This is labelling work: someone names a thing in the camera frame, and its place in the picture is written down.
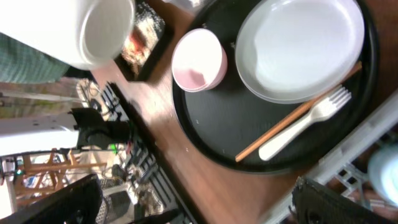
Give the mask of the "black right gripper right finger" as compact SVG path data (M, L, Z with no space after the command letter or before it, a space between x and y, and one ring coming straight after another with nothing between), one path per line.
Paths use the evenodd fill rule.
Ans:
M306 177L297 179L292 203L299 224L395 224Z

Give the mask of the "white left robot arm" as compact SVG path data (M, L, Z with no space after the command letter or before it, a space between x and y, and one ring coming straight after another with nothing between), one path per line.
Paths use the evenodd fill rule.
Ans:
M1 120L1 155L10 156L51 149L124 144L134 135L129 121L105 121L93 108L33 118Z

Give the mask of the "light blue cup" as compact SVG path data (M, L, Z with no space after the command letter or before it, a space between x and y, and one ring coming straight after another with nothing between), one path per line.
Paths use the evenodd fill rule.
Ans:
M397 145L382 147L368 164L368 176L377 194L397 206Z

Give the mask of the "wooden chopstick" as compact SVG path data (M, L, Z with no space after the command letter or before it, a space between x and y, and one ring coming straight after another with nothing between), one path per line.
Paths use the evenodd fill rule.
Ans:
M252 144L250 144L247 148L245 148L242 152L240 152L236 157L235 161L240 162L243 159L245 159L250 153L254 152L255 149L258 149L268 140L273 138L275 135L283 131L285 128L289 127L291 124L294 122L298 121L302 116L307 114L310 110L310 108L320 99L322 99L324 96L327 96L330 94L333 90L339 88L338 85L331 90L328 90L324 94L306 102L300 105L297 109L293 110L290 114L288 114L282 121L277 123L273 128L268 130L265 134L263 134L259 139L255 140Z

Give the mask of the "grey round plate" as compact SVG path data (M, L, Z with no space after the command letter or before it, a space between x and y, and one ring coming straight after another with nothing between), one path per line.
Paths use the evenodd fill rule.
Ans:
M356 1L261 1L238 32L236 69L257 97L278 104L301 103L349 74L364 35Z

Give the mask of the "white plastic fork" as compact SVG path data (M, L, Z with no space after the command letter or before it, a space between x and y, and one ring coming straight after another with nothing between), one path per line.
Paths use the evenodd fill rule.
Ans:
M259 148L259 157L263 161L272 159L300 133L314 123L326 121L334 116L351 99L351 93L343 86L333 90L318 100L307 114L285 128Z

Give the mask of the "rice and peanut shells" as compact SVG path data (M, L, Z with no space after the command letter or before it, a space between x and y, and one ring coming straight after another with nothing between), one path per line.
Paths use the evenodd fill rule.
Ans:
M145 1L137 2L134 18L134 28L121 56L137 79L164 32L165 22Z

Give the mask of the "cream white cup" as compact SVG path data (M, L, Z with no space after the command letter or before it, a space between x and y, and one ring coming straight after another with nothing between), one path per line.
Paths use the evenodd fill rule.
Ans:
M132 0L1 0L1 33L92 70L121 53L135 9Z

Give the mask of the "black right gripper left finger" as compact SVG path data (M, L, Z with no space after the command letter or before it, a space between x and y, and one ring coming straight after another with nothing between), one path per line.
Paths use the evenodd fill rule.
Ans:
M1 224L95 223L102 201L100 180L90 174L1 219Z

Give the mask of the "pink bowl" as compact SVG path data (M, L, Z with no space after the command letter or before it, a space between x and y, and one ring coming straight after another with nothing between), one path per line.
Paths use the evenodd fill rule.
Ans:
M191 93L215 88L224 79L227 68L228 59L220 41L204 28L187 32L172 55L174 81Z

